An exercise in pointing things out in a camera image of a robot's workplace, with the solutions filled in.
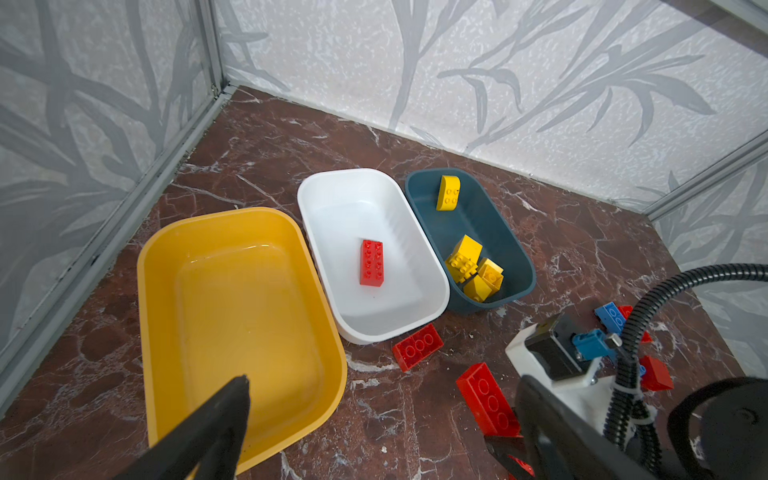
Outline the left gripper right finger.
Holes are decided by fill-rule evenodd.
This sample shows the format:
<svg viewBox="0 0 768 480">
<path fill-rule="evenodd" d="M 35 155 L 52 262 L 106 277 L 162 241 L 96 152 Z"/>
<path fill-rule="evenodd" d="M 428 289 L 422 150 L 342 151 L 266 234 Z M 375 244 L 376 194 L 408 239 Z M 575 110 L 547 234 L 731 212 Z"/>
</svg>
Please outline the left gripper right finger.
<svg viewBox="0 0 768 480">
<path fill-rule="evenodd" d="M 532 376 L 518 384 L 515 410 L 537 479 L 653 477 Z"/>
</svg>

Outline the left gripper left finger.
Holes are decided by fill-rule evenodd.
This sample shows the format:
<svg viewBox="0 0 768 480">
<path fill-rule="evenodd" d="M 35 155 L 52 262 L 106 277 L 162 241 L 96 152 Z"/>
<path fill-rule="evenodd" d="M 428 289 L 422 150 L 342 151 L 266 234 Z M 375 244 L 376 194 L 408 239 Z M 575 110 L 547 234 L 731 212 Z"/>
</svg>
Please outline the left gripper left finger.
<svg viewBox="0 0 768 480">
<path fill-rule="evenodd" d="M 233 479 L 249 410 L 249 380 L 235 377 L 117 477 Z"/>
</svg>

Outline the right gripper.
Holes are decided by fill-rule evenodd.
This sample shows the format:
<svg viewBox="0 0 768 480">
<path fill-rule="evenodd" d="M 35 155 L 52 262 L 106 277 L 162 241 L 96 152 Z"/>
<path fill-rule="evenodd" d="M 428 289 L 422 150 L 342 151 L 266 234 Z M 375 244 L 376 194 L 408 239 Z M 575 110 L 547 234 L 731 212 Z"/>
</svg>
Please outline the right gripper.
<svg viewBox="0 0 768 480">
<path fill-rule="evenodd" d="M 767 381 L 717 381 L 688 395 L 667 419 L 671 448 L 659 448 L 658 479 L 765 479 Z"/>
</svg>

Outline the yellow plastic bin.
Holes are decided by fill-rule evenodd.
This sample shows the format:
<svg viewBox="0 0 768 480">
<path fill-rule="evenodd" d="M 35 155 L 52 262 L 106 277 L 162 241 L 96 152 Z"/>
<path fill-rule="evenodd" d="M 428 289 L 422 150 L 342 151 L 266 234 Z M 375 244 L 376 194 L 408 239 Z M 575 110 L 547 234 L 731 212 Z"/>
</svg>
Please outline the yellow plastic bin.
<svg viewBox="0 0 768 480">
<path fill-rule="evenodd" d="M 172 223 L 145 243 L 137 279 L 151 443 L 238 376 L 250 396 L 238 472 L 334 413 L 345 353 L 290 216 L 258 207 Z"/>
</svg>

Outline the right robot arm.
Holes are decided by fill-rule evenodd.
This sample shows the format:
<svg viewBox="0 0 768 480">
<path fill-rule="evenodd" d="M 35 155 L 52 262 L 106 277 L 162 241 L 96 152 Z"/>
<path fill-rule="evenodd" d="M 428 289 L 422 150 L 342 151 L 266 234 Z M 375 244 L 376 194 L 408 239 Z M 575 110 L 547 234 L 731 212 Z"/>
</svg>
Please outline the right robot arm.
<svg viewBox="0 0 768 480">
<path fill-rule="evenodd" d="M 603 437 L 657 478 L 764 479 L 767 476 L 767 381 L 727 376 L 713 360 L 694 379 L 678 365 L 669 374 L 639 356 L 641 338 L 680 294 L 717 283 L 764 283 L 760 263 L 697 267 L 661 281 L 637 301 L 623 342 Z"/>
</svg>

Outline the small yellow lego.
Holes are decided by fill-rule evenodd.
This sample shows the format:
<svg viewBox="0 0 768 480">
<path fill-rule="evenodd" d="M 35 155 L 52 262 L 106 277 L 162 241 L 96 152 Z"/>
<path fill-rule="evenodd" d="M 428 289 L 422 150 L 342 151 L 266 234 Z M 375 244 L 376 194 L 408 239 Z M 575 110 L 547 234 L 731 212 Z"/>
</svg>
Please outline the small yellow lego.
<svg viewBox="0 0 768 480">
<path fill-rule="evenodd" d="M 480 260 L 478 276 L 491 288 L 492 294 L 501 289 L 504 280 L 503 269 L 490 258 Z"/>
<path fill-rule="evenodd" d="M 494 289 L 481 276 L 475 275 L 465 283 L 463 292 L 471 300 L 483 303 L 494 293 Z"/>
</svg>

